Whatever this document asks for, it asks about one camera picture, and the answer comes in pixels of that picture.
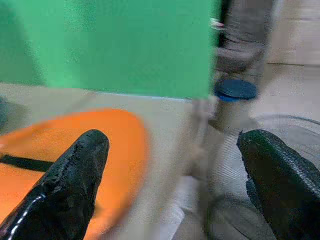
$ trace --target orange plate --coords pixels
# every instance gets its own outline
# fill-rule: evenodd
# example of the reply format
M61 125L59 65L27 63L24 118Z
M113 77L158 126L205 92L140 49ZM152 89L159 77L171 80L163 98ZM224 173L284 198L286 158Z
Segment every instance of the orange plate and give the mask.
M85 240L95 240L114 226L135 199L146 172L147 133L134 114L118 109L75 113L0 137L0 157L56 161L84 132L97 129L110 151ZM0 223L44 173L0 164Z

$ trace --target green wall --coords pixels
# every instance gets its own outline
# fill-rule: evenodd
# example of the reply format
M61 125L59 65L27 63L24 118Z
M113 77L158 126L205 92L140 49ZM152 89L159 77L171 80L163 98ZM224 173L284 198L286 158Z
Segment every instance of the green wall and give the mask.
M0 82L206 97L211 6L195 0L0 0Z

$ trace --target beige surface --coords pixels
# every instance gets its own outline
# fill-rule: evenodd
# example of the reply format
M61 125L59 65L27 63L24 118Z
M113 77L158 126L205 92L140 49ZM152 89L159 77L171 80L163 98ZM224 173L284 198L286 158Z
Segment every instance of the beige surface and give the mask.
M320 2L278 0L279 18L271 38L269 63L320 65Z
M81 89L48 89L0 83L9 102L1 134L71 112L108 107L140 116L148 128L151 159L145 184L134 206L118 227L101 239L149 240L175 183L187 166L192 138L191 104L181 100L95 93Z
M251 116L288 114L320 121L320 68L268 64Z

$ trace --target black strap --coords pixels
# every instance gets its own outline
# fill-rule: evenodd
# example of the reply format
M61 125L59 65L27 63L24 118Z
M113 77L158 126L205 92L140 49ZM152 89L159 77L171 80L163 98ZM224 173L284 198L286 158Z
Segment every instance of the black strap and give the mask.
M8 164L20 169L32 170L45 173L54 164L50 161L34 160L16 156L5 155L0 159L1 164Z

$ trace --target white wall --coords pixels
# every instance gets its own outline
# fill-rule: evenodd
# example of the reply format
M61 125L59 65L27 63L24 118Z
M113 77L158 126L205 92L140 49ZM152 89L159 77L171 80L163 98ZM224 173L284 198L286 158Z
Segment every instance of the white wall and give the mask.
M268 62L320 65L320 0L280 1Z

